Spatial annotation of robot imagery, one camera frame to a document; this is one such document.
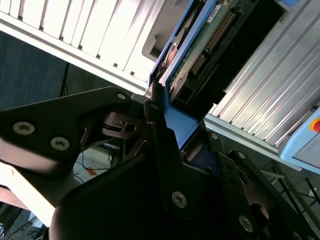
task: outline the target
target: metal rod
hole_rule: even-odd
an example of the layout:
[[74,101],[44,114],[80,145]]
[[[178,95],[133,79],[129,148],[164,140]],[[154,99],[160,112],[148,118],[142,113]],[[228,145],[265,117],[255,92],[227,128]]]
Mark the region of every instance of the metal rod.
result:
[[[277,172],[276,169],[274,167],[271,168],[274,172]],[[305,221],[307,221],[305,219],[305,216],[303,215],[302,211],[300,210],[299,206],[297,205],[295,199],[292,197],[289,189],[286,187],[284,181],[282,181],[282,179],[278,179],[279,183],[281,184],[283,191],[285,192],[285,194],[288,196],[290,202],[292,203],[293,207],[295,208],[296,212],[299,214],[299,216],[301,218],[303,218]]]
[[318,217],[313,213],[309,205],[306,203],[306,201],[303,199],[303,197],[299,194],[299,192],[296,190],[292,182],[288,179],[284,171],[280,168],[280,166],[273,161],[273,165],[275,170],[277,171],[278,174],[281,174],[284,176],[284,181],[289,187],[289,189],[292,191],[296,199],[299,201],[299,203],[302,205],[306,213],[310,216],[311,220],[314,222],[315,226],[320,230],[320,221]]
[[311,192],[313,193],[313,196],[314,196],[315,200],[316,200],[316,201],[318,202],[318,204],[320,205],[320,198],[319,198],[319,196],[318,196],[318,194],[317,194],[314,186],[312,186],[311,182],[309,181],[309,178],[306,178],[305,180],[306,180],[306,182],[308,183],[308,185],[309,185],[309,187],[310,187],[310,190],[311,190]]
[[285,178],[285,176],[277,174],[277,173],[273,173],[273,172],[269,172],[269,171],[262,171],[262,170],[261,170],[261,172],[263,173],[263,175],[266,175],[266,176],[270,176],[270,177],[274,177],[274,178],[278,178],[278,179]]

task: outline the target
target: wire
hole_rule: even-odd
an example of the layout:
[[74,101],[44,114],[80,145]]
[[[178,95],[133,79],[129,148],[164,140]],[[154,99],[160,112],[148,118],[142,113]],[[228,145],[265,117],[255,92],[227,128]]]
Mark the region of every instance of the wire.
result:
[[65,82],[66,95],[69,96],[68,84]]
[[34,218],[32,218],[30,221],[27,221],[25,224],[23,224],[21,227],[19,227],[17,230],[15,230],[10,236],[8,236],[8,239],[15,234],[16,232],[18,232],[20,229],[22,229],[23,227],[25,227],[28,223],[31,223],[34,219],[36,218],[36,216]]
[[92,173],[93,175],[97,176],[97,174],[95,174],[94,172],[92,171],[95,171],[95,170],[109,170],[110,168],[88,168],[84,165],[84,153],[82,152],[82,160],[81,162],[79,161],[76,161],[78,164],[80,164],[85,170],[89,171],[90,173]]
[[80,177],[78,177],[77,175],[73,175],[74,177],[76,177],[77,179],[79,179],[83,184],[85,183],[85,181],[83,181]]

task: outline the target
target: white surface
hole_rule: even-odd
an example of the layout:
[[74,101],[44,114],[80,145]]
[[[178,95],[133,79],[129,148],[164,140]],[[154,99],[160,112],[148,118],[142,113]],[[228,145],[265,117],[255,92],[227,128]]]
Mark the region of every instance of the white surface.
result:
[[45,0],[24,0],[22,21],[36,29],[40,27]]
[[92,8],[92,3],[93,0],[84,0],[84,3],[82,5],[80,16],[76,24],[76,28],[71,42],[71,45],[75,48],[79,47]]
[[62,31],[63,41],[71,44],[77,27],[84,0],[71,0],[69,11],[66,14],[65,25]]
[[0,1],[0,11],[8,14],[10,12],[11,0]]
[[47,227],[55,208],[12,166],[0,162],[0,185],[7,186]]
[[122,88],[144,94],[155,62],[142,55],[142,46],[164,3],[12,0],[12,17],[0,12],[0,30]]
[[93,57],[97,56],[101,42],[104,39],[109,22],[115,11],[116,3],[117,0],[97,0],[93,4],[92,12],[81,40],[82,51]]
[[10,15],[14,18],[18,18],[20,9],[20,0],[11,0]]
[[43,31],[58,39],[65,21],[69,0],[47,0]]
[[[77,177],[81,178],[84,182],[93,179],[95,176],[90,175],[87,170],[85,170],[80,163],[82,163],[82,154],[80,154],[76,160],[77,162],[73,167],[73,174]],[[108,163],[108,154],[94,150],[88,149],[83,152],[83,165],[87,168],[92,169],[108,169],[110,168],[110,164]],[[107,170],[94,170],[97,175],[100,175]]]

